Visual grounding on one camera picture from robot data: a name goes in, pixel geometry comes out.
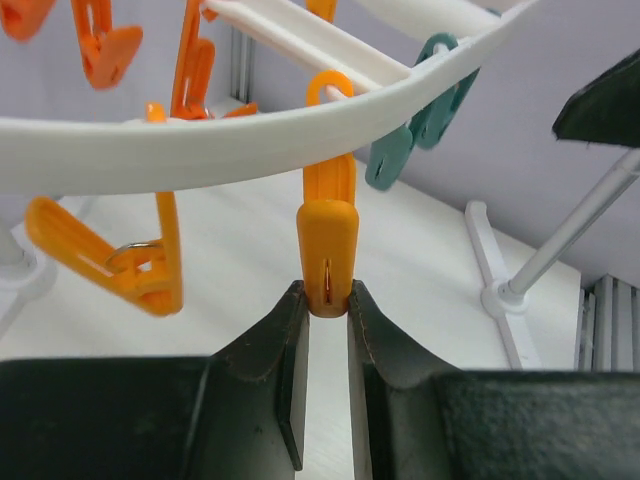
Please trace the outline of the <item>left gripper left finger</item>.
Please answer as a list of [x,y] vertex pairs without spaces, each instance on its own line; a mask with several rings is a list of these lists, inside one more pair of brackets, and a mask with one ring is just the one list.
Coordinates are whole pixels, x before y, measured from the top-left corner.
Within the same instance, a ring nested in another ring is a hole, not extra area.
[[7,360],[5,479],[291,479],[303,467],[301,282],[211,356]]

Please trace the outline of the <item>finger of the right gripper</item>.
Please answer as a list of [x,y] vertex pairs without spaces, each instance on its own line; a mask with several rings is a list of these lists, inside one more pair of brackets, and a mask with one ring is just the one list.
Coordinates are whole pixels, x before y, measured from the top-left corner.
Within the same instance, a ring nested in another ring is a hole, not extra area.
[[558,140],[639,148],[639,51],[575,92],[554,121]]

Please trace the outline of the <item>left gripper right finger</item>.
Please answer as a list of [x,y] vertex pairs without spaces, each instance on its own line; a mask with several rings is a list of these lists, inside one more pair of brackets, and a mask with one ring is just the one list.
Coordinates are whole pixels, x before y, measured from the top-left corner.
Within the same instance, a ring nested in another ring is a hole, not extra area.
[[635,373],[461,370],[422,347],[362,282],[348,304],[358,479],[635,479]]

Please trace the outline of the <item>white round clip hanger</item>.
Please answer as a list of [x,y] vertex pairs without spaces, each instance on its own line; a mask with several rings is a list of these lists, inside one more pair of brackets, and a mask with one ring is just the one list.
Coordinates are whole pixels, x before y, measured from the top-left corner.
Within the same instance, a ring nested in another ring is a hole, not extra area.
[[223,120],[163,124],[5,118],[1,189],[22,194],[131,194],[192,189],[295,170],[390,133],[490,56],[532,9],[501,15],[467,1],[369,1],[366,8],[420,41],[461,43],[413,67],[290,1],[213,1],[239,30],[317,71],[335,70],[353,96]]

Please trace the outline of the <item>aluminium rail frame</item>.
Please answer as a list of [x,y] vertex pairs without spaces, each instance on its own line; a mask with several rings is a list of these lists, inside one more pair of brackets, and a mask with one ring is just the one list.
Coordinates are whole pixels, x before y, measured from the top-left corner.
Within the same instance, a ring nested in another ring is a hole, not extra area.
[[639,289],[610,275],[581,290],[574,368],[639,372]]

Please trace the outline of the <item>white rack base foot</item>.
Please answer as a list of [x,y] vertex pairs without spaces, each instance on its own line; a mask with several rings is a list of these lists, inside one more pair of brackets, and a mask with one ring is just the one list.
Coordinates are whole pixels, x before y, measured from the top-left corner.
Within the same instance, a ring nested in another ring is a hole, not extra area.
[[526,322],[528,298],[509,289],[510,275],[488,220],[487,206],[470,201],[464,215],[485,284],[481,303],[498,327],[509,365],[517,370],[539,370],[542,363]]

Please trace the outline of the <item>teal clothes peg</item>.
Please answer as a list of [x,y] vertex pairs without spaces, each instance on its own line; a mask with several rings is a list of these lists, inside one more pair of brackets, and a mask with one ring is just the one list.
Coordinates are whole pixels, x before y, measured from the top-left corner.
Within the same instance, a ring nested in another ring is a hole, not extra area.
[[369,186],[379,191],[390,189],[415,147],[430,150],[440,142],[478,73],[476,69],[424,106],[408,124],[371,144],[365,172]]

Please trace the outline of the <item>orange clothes peg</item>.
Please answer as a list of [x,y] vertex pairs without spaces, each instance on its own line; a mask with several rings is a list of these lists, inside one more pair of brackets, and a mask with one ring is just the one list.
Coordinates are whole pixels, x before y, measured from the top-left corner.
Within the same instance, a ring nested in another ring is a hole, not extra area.
[[303,169],[296,224],[305,294],[316,317],[347,310],[359,232],[356,173],[351,152]]
[[181,245],[175,195],[155,194],[160,237],[115,248],[54,200],[31,201],[25,217],[31,241],[52,259],[155,316],[183,307]]

